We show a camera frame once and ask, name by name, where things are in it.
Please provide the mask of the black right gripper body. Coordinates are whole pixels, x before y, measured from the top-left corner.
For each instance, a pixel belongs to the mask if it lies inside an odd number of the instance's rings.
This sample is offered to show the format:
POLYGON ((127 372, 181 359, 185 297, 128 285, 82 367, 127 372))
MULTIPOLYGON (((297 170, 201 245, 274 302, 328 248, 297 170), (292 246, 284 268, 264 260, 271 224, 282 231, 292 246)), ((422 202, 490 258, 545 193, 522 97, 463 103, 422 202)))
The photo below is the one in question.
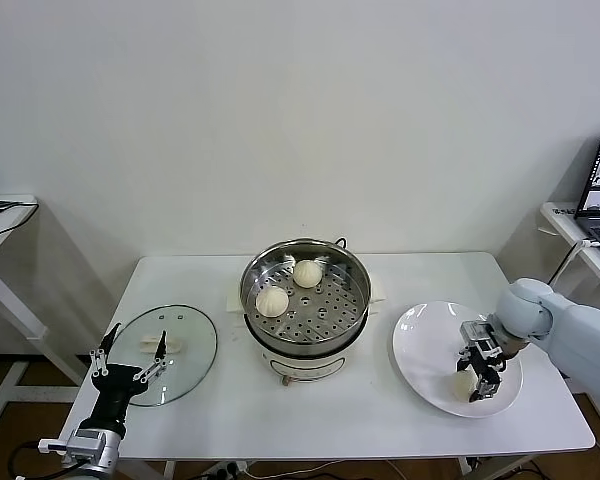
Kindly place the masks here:
POLYGON ((500 374, 506 370, 506 359, 502 353, 484 357, 481 351, 474 350, 472 367, 477 375, 500 374))

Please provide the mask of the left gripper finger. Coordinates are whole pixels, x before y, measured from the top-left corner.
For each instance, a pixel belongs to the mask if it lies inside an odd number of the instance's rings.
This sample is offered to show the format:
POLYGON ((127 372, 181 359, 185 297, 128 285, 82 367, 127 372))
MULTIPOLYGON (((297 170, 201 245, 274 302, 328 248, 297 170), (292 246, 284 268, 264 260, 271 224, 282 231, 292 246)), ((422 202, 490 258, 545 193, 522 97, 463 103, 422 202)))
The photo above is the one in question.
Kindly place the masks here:
POLYGON ((116 323, 114 327, 102 338, 100 345, 90 351, 93 378, 108 375, 108 356, 116 339, 121 324, 116 323))
POLYGON ((146 368, 142 369, 139 373, 136 373, 133 376, 133 380, 141 383, 148 383, 154 377, 161 375, 162 372, 167 368, 167 362, 165 360, 166 353, 166 332, 163 331, 154 354, 153 362, 146 368))

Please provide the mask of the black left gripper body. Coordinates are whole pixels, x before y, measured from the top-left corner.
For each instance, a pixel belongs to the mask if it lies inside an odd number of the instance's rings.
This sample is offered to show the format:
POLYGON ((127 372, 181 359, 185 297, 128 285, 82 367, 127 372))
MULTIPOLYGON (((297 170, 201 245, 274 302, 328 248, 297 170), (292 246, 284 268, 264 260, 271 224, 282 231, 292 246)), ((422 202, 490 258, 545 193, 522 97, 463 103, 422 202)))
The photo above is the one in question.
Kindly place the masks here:
POLYGON ((98 397, 86 425, 123 426, 131 399, 148 389, 147 383, 135 379, 141 372, 141 367, 110 364, 106 375, 93 373, 91 380, 98 397))

